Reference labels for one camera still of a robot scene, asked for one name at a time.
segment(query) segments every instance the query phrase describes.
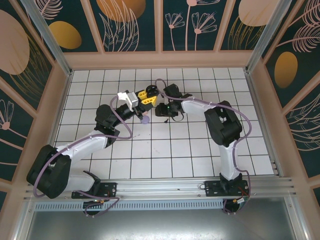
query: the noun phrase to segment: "yellow oval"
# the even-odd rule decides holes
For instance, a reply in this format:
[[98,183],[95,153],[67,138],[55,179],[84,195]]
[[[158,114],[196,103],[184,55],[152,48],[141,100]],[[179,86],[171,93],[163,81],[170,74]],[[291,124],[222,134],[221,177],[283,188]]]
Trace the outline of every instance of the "yellow oval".
[[80,47],[82,40],[80,33],[70,23],[55,21],[49,28],[60,47],[65,49],[76,49]]
[[239,18],[247,26],[259,27],[268,23],[279,0],[241,0]]
[[288,87],[295,79],[297,70],[296,56],[288,51],[283,52],[275,63],[274,79],[276,84],[282,89]]
[[128,11],[129,9],[133,11],[136,19],[146,9],[146,0],[96,0],[100,10],[109,19],[117,22],[129,22],[131,18],[126,13],[123,2]]
[[28,35],[20,23],[0,10],[0,69],[11,75],[21,74],[29,62]]

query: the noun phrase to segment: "small purple object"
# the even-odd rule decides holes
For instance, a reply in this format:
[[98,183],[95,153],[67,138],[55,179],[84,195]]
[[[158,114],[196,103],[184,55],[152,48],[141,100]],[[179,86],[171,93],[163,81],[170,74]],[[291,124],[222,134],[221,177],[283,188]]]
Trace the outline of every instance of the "small purple object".
[[142,124],[148,124],[150,122],[150,118],[148,116],[143,116],[140,121]]

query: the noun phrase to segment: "white tile floor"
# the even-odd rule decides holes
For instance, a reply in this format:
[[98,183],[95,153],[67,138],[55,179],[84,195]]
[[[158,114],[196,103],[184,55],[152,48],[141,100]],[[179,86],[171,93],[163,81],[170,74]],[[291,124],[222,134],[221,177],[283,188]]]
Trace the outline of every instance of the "white tile floor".
[[[96,108],[110,104],[125,90],[139,91],[161,78],[178,85],[181,92],[219,103],[227,100],[251,120],[250,137],[238,145],[238,165],[251,175],[273,175],[267,147],[242,68],[158,68],[123,70],[78,70],[73,74],[56,146],[74,141],[95,127]],[[117,107],[124,104],[117,102]],[[221,168],[218,146],[210,138],[203,116],[186,115],[181,122],[165,121],[152,109],[149,124],[137,117],[127,120],[132,140],[117,140],[112,146],[80,161],[78,167],[101,179],[143,179],[218,176]],[[242,136],[248,131],[244,121]],[[120,136],[127,136],[121,124]]]

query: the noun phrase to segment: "enclosure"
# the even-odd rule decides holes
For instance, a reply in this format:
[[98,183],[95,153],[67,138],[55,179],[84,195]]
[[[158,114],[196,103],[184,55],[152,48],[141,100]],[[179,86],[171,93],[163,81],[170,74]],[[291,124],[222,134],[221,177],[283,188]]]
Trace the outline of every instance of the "enclosure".
[[[2,1],[1,239],[318,239],[319,16],[319,0]],[[148,124],[126,120],[131,139],[75,165],[116,185],[120,201],[99,220],[71,192],[34,197],[26,177],[44,145],[86,136],[100,105],[157,79],[248,117],[236,148],[251,179],[241,212],[224,214],[232,197],[202,188],[222,164],[205,116],[155,108]]]

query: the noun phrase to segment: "flower illustration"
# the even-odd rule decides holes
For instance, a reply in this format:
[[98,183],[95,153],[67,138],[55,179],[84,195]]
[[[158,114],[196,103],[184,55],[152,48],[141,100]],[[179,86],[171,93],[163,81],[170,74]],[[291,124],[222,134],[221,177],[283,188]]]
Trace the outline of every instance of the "flower illustration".
[[173,47],[173,51],[175,51],[176,49],[175,49],[175,44],[174,44],[174,38],[172,35],[172,29],[183,27],[185,25],[185,22],[183,21],[183,17],[181,16],[181,13],[179,13],[179,14],[174,13],[174,14],[172,14],[172,16],[170,13],[167,13],[165,15],[165,20],[170,28],[172,47]]
[[217,25],[214,25],[216,19],[214,13],[204,13],[199,19],[199,12],[192,14],[192,24],[195,33],[194,50],[197,50],[197,38],[198,34],[205,34],[214,32],[217,30]]
[[186,3],[190,7],[194,7],[197,5],[210,5],[210,4],[217,4],[220,0],[186,0]]
[[10,121],[14,114],[15,105],[8,101],[7,106],[3,99],[0,100],[0,129],[8,130],[10,128]]

